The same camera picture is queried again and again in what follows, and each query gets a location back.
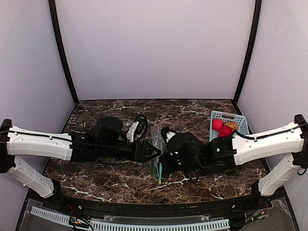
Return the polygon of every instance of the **wire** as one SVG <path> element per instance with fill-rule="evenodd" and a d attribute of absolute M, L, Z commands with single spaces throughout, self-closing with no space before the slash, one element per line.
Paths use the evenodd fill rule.
<path fill-rule="evenodd" d="M 266 202 L 264 202 L 264 204 L 265 204 L 265 206 L 266 206 L 266 210 L 267 210 L 268 215 L 269 215 L 269 213 L 270 213 L 270 210 L 269 210 L 269 205 L 268 205 L 268 203 L 266 203 Z"/>
<path fill-rule="evenodd" d="M 306 171 L 307 171 L 307 169 L 305 168 L 305 170 L 303 171 L 303 173 L 297 172 L 297 174 L 298 174 L 299 176 L 303 176 L 303 175 L 306 173 Z"/>
<path fill-rule="evenodd" d="M 231 226 L 231 228 L 240 228 L 240 227 L 243 227 L 244 225 L 247 225 L 247 224 L 249 224 L 251 222 L 253 222 L 252 219 L 247 221 L 247 222 L 245 222 L 244 224 L 241 224 L 241 225 L 233 225 L 233 226 Z"/>
<path fill-rule="evenodd" d="M 9 131 L 0 131 L 0 135 L 4 133 L 9 133 Z"/>
<path fill-rule="evenodd" d="M 142 116 L 146 119 L 146 117 L 144 115 L 138 115 L 136 117 L 136 119 L 138 119 L 139 117 L 142 117 Z M 62 137 L 49 136 L 49 135 L 44 135 L 44 134 L 28 133 L 28 132 L 21 132 L 21 131 L 2 131 L 2 132 L 0 132 L 0 134 L 6 133 L 6 132 L 17 133 L 17 134 L 20 134 L 20 135 L 46 137 L 46 138 L 55 139 L 55 140 L 67 141 L 67 142 L 71 142 L 72 144 L 79 144 L 79 145 L 84 145 L 84 146 L 112 148 L 112 149 L 117 148 L 118 149 L 118 148 L 130 147 L 130 146 L 134 145 L 135 143 L 137 143 L 138 141 L 140 141 L 145 136 L 146 132 L 148 131 L 148 127 L 149 127 L 148 120 L 146 119 L 145 121 L 146 121 L 145 128 L 144 128 L 143 133 L 140 135 L 140 137 L 137 138 L 136 140 L 134 140 L 132 143 L 121 145 L 121 146 L 120 145 L 112 146 L 112 145 L 95 144 L 95 143 L 82 143 L 82 142 L 77 142 L 77 141 L 65 139 L 65 138 L 62 138 Z"/>
<path fill-rule="evenodd" d="M 85 220 L 84 218 L 78 218 L 78 217 L 76 217 L 76 216 L 71 216 L 71 215 L 70 215 L 70 216 L 69 216 L 69 221 L 71 221 L 71 218 L 76 218 L 75 221 L 77 221 L 78 219 L 81 220 L 81 221 L 83 221 L 84 223 L 86 223 L 86 224 L 91 228 L 92 231 L 94 231 L 93 226 L 92 226 L 87 220 Z M 71 225 L 74 227 L 73 230 L 76 231 L 76 230 L 78 229 L 78 227 L 76 227 L 76 225 L 74 224 L 74 222 L 72 222 Z"/>
<path fill-rule="evenodd" d="M 242 226 L 244 224 L 241 224 L 243 222 L 245 222 L 247 219 L 251 218 L 258 210 L 256 209 L 255 211 L 253 211 L 249 216 L 245 217 L 245 219 L 243 219 L 242 221 L 234 224 L 234 225 L 231 225 L 231 227 L 234 227 L 234 226 Z"/>
<path fill-rule="evenodd" d="M 76 218 L 76 219 L 79 219 L 79 220 L 85 222 L 86 224 L 88 224 L 89 227 L 92 229 L 92 231 L 94 231 L 94 228 L 92 227 L 92 225 L 91 225 L 87 220 L 85 220 L 84 218 L 79 218 L 79 217 L 77 217 L 76 215 L 63 213 L 63 212 L 59 211 L 58 209 L 56 209 L 55 207 L 53 207 L 47 200 L 44 200 L 44 201 L 45 201 L 53 210 L 55 210 L 55 211 L 57 211 L 57 212 L 60 212 L 60 213 L 62 213 L 62 214 L 68 215 L 68 216 L 69 216 L 69 220 L 71 219 L 71 217 L 74 217 L 74 218 Z M 73 207 L 72 207 L 70 204 L 68 204 L 67 207 L 70 207 L 71 213 L 73 213 Z M 74 224 L 72 224 L 72 225 L 73 225 L 74 229 L 72 229 L 71 227 L 70 227 L 70 229 L 75 231 L 75 230 L 76 230 L 76 227 L 75 227 Z"/>
<path fill-rule="evenodd" d="M 270 136 L 275 136 L 275 135 L 287 133 L 287 132 L 289 132 L 289 131 L 298 129 L 298 128 L 300 128 L 300 127 L 302 127 L 302 126 L 305 126 L 305 125 L 308 125 L 308 123 L 298 125 L 298 126 L 296 126 L 296 127 L 294 127 L 294 128 L 288 129 L 288 130 L 278 131 L 278 132 L 274 132 L 274 133 L 272 133 L 272 134 L 263 135 L 263 136 L 258 136 L 258 137 L 245 136 L 245 135 L 239 133 L 239 131 L 237 131 L 237 130 L 235 130 L 235 133 L 236 133 L 237 135 L 239 135 L 240 137 L 242 137 L 242 138 L 244 138 L 244 139 L 247 139 L 247 140 L 260 140 L 260 139 L 264 139 L 264 138 L 267 138 L 267 137 L 270 137 Z"/>

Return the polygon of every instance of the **toy fruit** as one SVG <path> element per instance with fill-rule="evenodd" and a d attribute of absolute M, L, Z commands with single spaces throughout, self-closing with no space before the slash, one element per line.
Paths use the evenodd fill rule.
<path fill-rule="evenodd" d="M 225 137 L 232 135 L 233 130 L 229 126 L 222 126 L 219 130 L 219 136 L 218 137 Z"/>
<path fill-rule="evenodd" d="M 237 125 L 237 123 L 232 122 L 232 121 L 226 122 L 224 126 L 229 126 L 230 128 L 232 128 L 233 131 L 239 129 L 239 126 Z"/>
<path fill-rule="evenodd" d="M 223 121 L 221 119 L 214 119 L 212 122 L 212 129 L 219 131 L 223 126 Z"/>

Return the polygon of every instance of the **black metal frame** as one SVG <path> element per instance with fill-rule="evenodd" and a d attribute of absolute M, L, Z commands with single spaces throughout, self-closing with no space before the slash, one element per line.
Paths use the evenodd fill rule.
<path fill-rule="evenodd" d="M 246 55 L 244 59 L 244 64 L 243 64 L 242 72 L 240 75 L 240 80 L 238 82 L 236 92 L 233 98 L 235 103 L 238 102 L 241 96 L 241 92 L 244 86 L 244 82 L 245 82 L 247 71 L 248 71 L 249 64 L 250 64 L 252 51 L 254 49 L 254 44 L 255 44 L 257 29 L 258 29 L 258 24 L 259 24 L 259 18 L 260 18 L 260 13 L 261 13 L 261 4 L 262 4 L 262 0 L 256 0 L 255 11 L 254 11 L 252 24 L 251 24 L 250 36 L 249 36 L 247 51 L 246 51 Z"/>
<path fill-rule="evenodd" d="M 73 83 L 73 79 L 72 79 L 71 72 L 69 70 L 68 63 L 67 63 L 67 58 L 65 55 L 55 0 L 49 0 L 49 9 L 50 9 L 54 36 L 57 42 L 58 52 L 59 52 L 61 63 L 62 63 L 62 68 L 65 74 L 65 78 L 66 78 L 69 90 L 71 92 L 72 98 L 76 105 L 79 102 L 79 99 L 77 96 L 77 92 L 76 92 L 76 89 Z"/>
<path fill-rule="evenodd" d="M 69 201 L 70 205 L 74 208 L 74 215 L 85 218 L 104 218 L 104 216 L 116 216 L 116 217 L 127 217 L 127 218 L 178 218 L 178 217 L 190 217 L 190 216 L 208 216 L 211 218 L 229 219 L 231 223 L 237 223 L 245 218 L 243 212 L 234 212 L 230 207 L 232 205 L 241 204 L 249 196 L 242 196 L 232 199 L 225 199 L 219 201 L 192 203 L 192 204 L 177 204 L 177 205 L 134 205 L 134 204 L 118 204 L 118 203 L 106 203 L 97 202 L 84 199 L 78 199 L 73 197 L 64 197 L 65 200 Z M 290 214 L 293 220 L 293 224 L 296 231 L 299 231 L 298 223 L 296 221 L 294 211 L 290 204 L 290 200 L 284 187 L 280 187 L 274 195 L 269 197 L 269 205 L 272 200 L 285 198 Z M 26 205 L 29 199 L 41 201 L 44 207 L 50 207 L 44 200 L 34 191 L 29 190 L 24 201 L 21 213 L 19 215 L 18 223 L 15 231 L 19 231 L 22 220 L 24 217 Z"/>
<path fill-rule="evenodd" d="M 253 16 L 247 51 L 246 51 L 246 55 L 244 59 L 244 64 L 243 64 L 242 72 L 241 72 L 240 79 L 237 85 L 235 96 L 233 100 L 231 100 L 236 112 L 239 115 L 243 115 L 243 114 L 241 110 L 239 109 L 237 102 L 240 98 L 240 95 L 241 95 L 241 92 L 244 86 L 246 74 L 249 68 L 249 63 L 250 63 L 250 59 L 251 59 L 251 55 L 252 55 L 252 51 L 253 51 L 253 47 L 254 47 L 254 43 L 256 39 L 256 34 L 257 34 L 258 21 L 259 21 L 260 11 L 261 11 L 261 3 L 262 3 L 262 0 L 256 0 L 255 2 L 254 16 Z M 76 105 L 79 102 L 79 99 L 78 99 L 76 89 L 75 89 L 75 86 L 72 80 L 72 76 L 70 74 L 70 70 L 68 67 L 68 63 L 67 63 L 67 59 L 66 59 L 66 55 L 64 51 L 55 0 L 49 0 L 49 6 L 50 6 L 51 20 L 52 20 L 54 35 L 56 38 L 63 70 L 65 73 L 66 81 L 68 83 L 72 98 Z M 262 159 L 262 163 L 264 165 L 265 170 L 269 173 L 270 168 L 264 158 Z M 67 200 L 70 200 L 73 207 L 78 208 L 79 206 L 81 206 L 81 209 L 79 210 L 79 215 L 84 218 L 91 218 L 91 217 L 103 218 L 105 215 L 128 216 L 128 217 L 152 217 L 153 218 L 153 217 L 184 217 L 184 216 L 197 216 L 197 215 L 210 214 L 211 218 L 224 217 L 224 218 L 228 218 L 230 220 L 236 221 L 236 220 L 242 220 L 244 214 L 235 215 L 230 210 L 230 206 L 232 204 L 236 204 L 243 200 L 246 200 L 247 197 L 248 196 L 242 196 L 242 197 L 226 199 L 226 200 L 221 200 L 221 201 L 211 201 L 211 202 L 193 203 L 193 204 L 179 204 L 179 205 L 128 205 L 128 204 L 95 202 L 95 201 L 90 201 L 90 200 L 77 199 L 73 197 L 65 197 L 65 198 Z M 287 201 L 288 207 L 290 209 L 291 217 L 294 222 L 295 230 L 299 231 L 297 220 L 295 218 L 292 206 L 290 204 L 289 198 L 286 194 L 284 187 L 279 188 L 276 191 L 276 193 L 270 197 L 270 199 L 274 200 L 274 199 L 278 199 L 282 197 L 284 197 Z M 24 211 L 26 209 L 26 205 L 29 199 L 42 201 L 42 199 L 34 191 L 29 190 L 26 196 L 26 199 L 24 201 L 19 219 L 18 219 L 16 231 L 18 231 L 21 226 Z"/>
<path fill-rule="evenodd" d="M 242 89 L 243 89 L 243 86 L 244 86 L 244 82 L 245 82 L 245 79 L 246 79 L 247 71 L 248 71 L 248 68 L 249 68 L 251 55 L 252 55 L 252 52 L 253 52 L 253 49 L 254 49 L 254 44 L 255 44 L 256 35 L 257 35 L 257 28 L 258 28 L 258 23 L 259 23 L 259 18 L 260 18 L 260 12 L 261 12 L 261 4 L 262 4 L 262 0 L 256 0 L 250 36 L 249 36 L 248 46 L 247 46 L 247 50 L 246 50 L 246 55 L 245 55 L 240 79 L 239 79 L 239 82 L 238 82 L 238 85 L 237 85 L 237 88 L 236 88 L 236 92 L 235 92 L 235 95 L 234 95 L 234 98 L 233 98 L 235 103 L 237 103 L 239 98 L 240 98 L 240 95 L 241 95 L 241 92 L 242 92 Z M 67 58 L 66 58 L 66 55 L 65 55 L 65 50 L 64 50 L 64 46 L 63 46 L 63 41 L 62 41 L 60 25 L 59 25 L 59 21 L 58 21 L 58 14 L 57 14 L 57 8 L 56 8 L 55 0 L 49 0 L 49 8 L 50 8 L 50 14 L 51 14 L 51 21 L 52 21 L 54 36 L 55 36 L 55 39 L 56 39 L 56 43 L 57 43 L 58 52 L 59 52 L 59 55 L 60 55 L 63 71 L 64 71 L 64 74 L 65 74 L 65 78 L 66 78 L 69 90 L 71 92 L 72 98 L 73 98 L 74 103 L 76 105 L 79 102 L 79 99 L 78 99 L 78 96 L 77 96 L 77 92 L 76 92 L 76 89 L 75 89 L 75 86 L 74 86 L 74 83 L 73 83 L 73 79 L 72 79 L 72 76 L 71 76 L 71 73 L 70 73 L 70 70 L 69 70 L 69 66 L 68 66 L 68 62 L 67 62 Z"/>

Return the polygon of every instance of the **red ball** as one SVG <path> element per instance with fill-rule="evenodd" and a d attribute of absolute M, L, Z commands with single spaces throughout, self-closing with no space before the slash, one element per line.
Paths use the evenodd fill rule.
<path fill-rule="evenodd" d="M 223 121 L 221 119 L 214 119 L 212 123 L 212 129 L 219 131 L 223 126 Z"/>
<path fill-rule="evenodd" d="M 230 136 L 233 133 L 233 129 L 230 128 L 229 126 L 222 126 L 221 129 L 219 130 L 219 136 L 218 137 L 225 137 L 225 136 Z"/>

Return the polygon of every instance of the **white plastic part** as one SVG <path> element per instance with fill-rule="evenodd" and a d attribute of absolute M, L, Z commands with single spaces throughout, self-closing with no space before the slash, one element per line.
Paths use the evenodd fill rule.
<path fill-rule="evenodd" d="M 176 133 L 173 132 L 173 131 L 167 132 L 167 138 L 166 138 L 167 143 L 168 143 L 169 140 L 170 140 L 173 136 L 175 136 L 175 135 L 176 135 Z"/>
<path fill-rule="evenodd" d="M 16 126 L 10 129 L 17 131 L 8 133 L 10 141 L 6 143 L 8 155 L 38 155 L 54 157 L 62 160 L 70 160 L 72 156 L 71 142 L 52 139 L 51 137 L 60 137 L 71 140 L 71 136 L 64 134 L 51 134 L 37 131 L 20 129 Z M 30 135 L 20 135 L 18 132 L 47 135 L 49 137 L 39 137 Z"/>
<path fill-rule="evenodd" d="M 31 214 L 61 225 L 69 226 L 68 215 L 51 212 L 34 206 L 32 207 Z M 89 223 L 96 231 L 219 231 L 230 228 L 229 219 L 185 225 L 124 225 L 93 220 L 90 220 Z"/>
<path fill-rule="evenodd" d="M 20 156 L 15 156 L 16 167 L 10 168 L 6 174 L 11 175 L 18 181 L 36 191 L 41 197 L 48 198 L 53 195 L 53 182 L 51 179 L 38 173 L 28 165 Z"/>
<path fill-rule="evenodd" d="M 261 132 L 258 134 L 248 135 L 249 137 L 258 137 L 267 134 L 272 134 L 279 131 L 288 130 L 298 126 L 294 122 L 278 129 Z M 236 165 L 242 165 L 246 162 L 261 159 L 264 157 L 283 154 L 283 153 L 298 153 L 302 151 L 304 139 L 301 138 L 302 131 L 300 128 L 287 133 L 270 136 L 257 141 L 247 140 L 240 136 L 235 136 L 232 140 L 233 149 L 237 153 L 234 155 Z"/>
<path fill-rule="evenodd" d="M 129 140 L 129 142 L 131 142 L 131 143 L 134 142 L 134 139 L 135 139 L 134 133 L 135 133 L 135 130 L 137 129 L 138 124 L 139 124 L 138 121 L 134 122 L 133 125 L 130 127 L 130 129 L 127 132 L 126 137 Z"/>
<path fill-rule="evenodd" d="M 300 166 L 293 165 L 293 160 L 292 154 L 285 154 L 279 164 L 259 180 L 258 187 L 261 196 L 273 195 L 280 186 L 302 169 Z"/>

